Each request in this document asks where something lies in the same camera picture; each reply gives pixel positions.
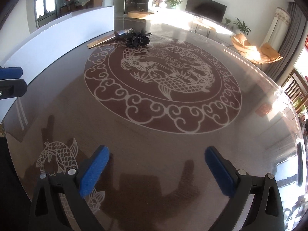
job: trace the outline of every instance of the clamp jaw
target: clamp jaw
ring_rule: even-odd
[[[222,193],[230,197],[209,231],[232,231],[250,194],[254,194],[254,199],[241,231],[284,230],[281,198],[272,174],[257,177],[250,176],[244,169],[236,170],[213,146],[208,147],[204,155]]]
[[[0,100],[21,97],[27,91],[27,84],[19,79],[23,75],[20,67],[0,67]]]
[[[109,160],[109,150],[99,146],[91,158],[76,170],[50,176],[42,173],[34,190],[29,217],[29,231],[73,231],[65,215],[59,193],[65,194],[80,229],[105,231],[84,197],[89,195]]]

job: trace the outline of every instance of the black flower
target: black flower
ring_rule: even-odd
[[[127,47],[138,47],[138,46],[146,46],[149,44],[150,39],[148,36],[150,36],[151,33],[146,34],[146,31],[144,29],[141,30],[141,32],[132,31],[127,36]]]

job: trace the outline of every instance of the circular medallion design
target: circular medallion design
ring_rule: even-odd
[[[148,128],[206,133],[231,123],[241,91],[214,56],[187,42],[150,36],[145,47],[115,40],[95,49],[84,78],[94,97],[115,114]]]

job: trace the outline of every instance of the gray curtain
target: gray curtain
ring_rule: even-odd
[[[287,68],[290,60],[292,59],[293,54],[298,47],[299,41],[301,40],[307,22],[304,14],[294,2],[289,3],[288,13],[291,16],[292,22],[278,51],[280,55],[283,56],[283,58],[280,61],[270,64],[269,69],[266,71],[266,74],[274,82],[278,81],[282,73]]]

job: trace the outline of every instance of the metal screw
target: metal screw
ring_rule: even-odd
[[[47,176],[46,173],[42,173],[39,177],[40,177],[41,179],[44,179],[44,178],[46,178],[46,176]]]
[[[71,168],[69,171],[68,171],[68,174],[71,176],[71,175],[74,175],[76,173],[76,169],[74,168]]]
[[[238,170],[238,173],[242,176],[245,176],[246,175],[246,171],[244,169],[239,169]]]
[[[267,177],[270,178],[270,179],[274,179],[274,175],[271,174],[271,173],[268,173],[268,174],[267,174]]]

